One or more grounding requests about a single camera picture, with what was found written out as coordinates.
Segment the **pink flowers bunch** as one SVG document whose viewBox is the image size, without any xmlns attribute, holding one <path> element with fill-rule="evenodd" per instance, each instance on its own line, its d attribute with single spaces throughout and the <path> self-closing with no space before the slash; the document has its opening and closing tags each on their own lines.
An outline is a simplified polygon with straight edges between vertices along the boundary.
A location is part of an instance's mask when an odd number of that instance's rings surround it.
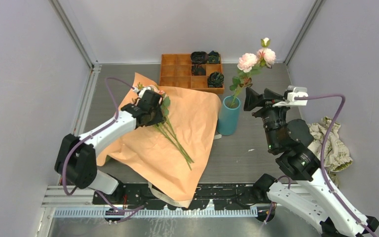
<svg viewBox="0 0 379 237">
<path fill-rule="evenodd" d="M 190 155 L 186 152 L 186 150 L 181 145 L 181 143 L 179 142 L 177 138 L 177 134 L 168 117 L 169 107 L 171 105 L 170 97 L 166 94 L 165 91 L 159 89 L 157 85 L 143 85 L 140 82 L 137 84 L 138 88 L 142 88 L 144 86 L 150 86 L 152 88 L 152 91 L 160 94 L 162 97 L 159 103 L 160 103 L 160 109 L 162 111 L 163 121 L 154 125 L 155 130 L 160 132 L 166 139 L 168 139 L 171 142 L 172 145 L 174 145 L 179 150 L 179 152 L 182 154 L 182 156 L 186 160 L 186 163 L 189 169 L 192 170 L 191 164 L 193 164 L 194 161 L 190 157 Z"/>
</svg>

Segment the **white pink flower stem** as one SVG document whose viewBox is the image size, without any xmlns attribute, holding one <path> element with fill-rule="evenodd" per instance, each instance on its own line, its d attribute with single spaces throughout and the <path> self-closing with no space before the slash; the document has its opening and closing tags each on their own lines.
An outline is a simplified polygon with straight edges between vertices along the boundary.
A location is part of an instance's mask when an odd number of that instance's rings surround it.
<svg viewBox="0 0 379 237">
<path fill-rule="evenodd" d="M 270 38 L 261 39 L 261 48 L 256 53 L 245 53 L 239 57 L 237 63 L 237 76 L 232 78 L 229 87 L 233 92 L 229 108 L 236 107 L 236 100 L 242 89 L 251 87 L 252 76 L 258 75 L 262 68 L 271 69 L 276 61 L 276 53 L 269 48 Z"/>
</svg>

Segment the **cream ribbon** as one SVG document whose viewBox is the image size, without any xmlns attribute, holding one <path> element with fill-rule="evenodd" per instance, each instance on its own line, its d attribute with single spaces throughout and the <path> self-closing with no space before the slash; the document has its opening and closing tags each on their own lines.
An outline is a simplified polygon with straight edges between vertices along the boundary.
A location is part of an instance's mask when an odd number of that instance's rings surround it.
<svg viewBox="0 0 379 237">
<path fill-rule="evenodd" d="M 193 159 L 192 170 L 179 150 L 163 135 L 159 137 L 154 157 L 149 159 L 151 174 L 145 175 L 153 194 L 168 204 L 188 208 L 194 192 L 204 173 L 213 141 L 220 139 L 216 131 L 207 133 L 177 132 L 177 138 L 186 152 Z"/>
</svg>

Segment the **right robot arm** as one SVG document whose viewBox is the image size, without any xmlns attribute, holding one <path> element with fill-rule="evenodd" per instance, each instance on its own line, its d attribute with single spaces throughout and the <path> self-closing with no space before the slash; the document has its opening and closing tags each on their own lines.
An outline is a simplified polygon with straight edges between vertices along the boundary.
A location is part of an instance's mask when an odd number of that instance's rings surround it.
<svg viewBox="0 0 379 237">
<path fill-rule="evenodd" d="M 276 156 L 280 170 L 297 182 L 314 201 L 284 186 L 271 175 L 262 175 L 254 184 L 257 201 L 278 203 L 311 224 L 323 237 L 362 237 L 374 235 L 377 218 L 356 209 L 330 180 L 324 157 L 311 150 L 313 136 L 302 119 L 286 121 L 291 107 L 305 106 L 311 96 L 305 87 L 289 86 L 280 95 L 269 89 L 258 94 L 247 88 L 243 109 L 261 118 L 268 152 Z"/>
</svg>

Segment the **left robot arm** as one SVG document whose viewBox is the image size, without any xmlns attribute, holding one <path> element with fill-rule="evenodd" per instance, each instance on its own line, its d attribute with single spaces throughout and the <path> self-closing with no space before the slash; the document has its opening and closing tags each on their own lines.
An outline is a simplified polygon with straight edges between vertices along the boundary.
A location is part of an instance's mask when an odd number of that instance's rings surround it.
<svg viewBox="0 0 379 237">
<path fill-rule="evenodd" d="M 114 117 L 90 132 L 75 136 L 66 135 L 61 142 L 54 169 L 61 175 L 62 186 L 67 195 L 70 182 L 75 188 L 94 189 L 105 193 L 113 204 L 120 203 L 124 190 L 120 181 L 97 168 L 96 158 L 119 137 L 139 127 L 151 126 L 164 121 L 161 105 L 163 97 L 145 87 L 137 92 L 135 103 L 121 107 Z"/>
</svg>

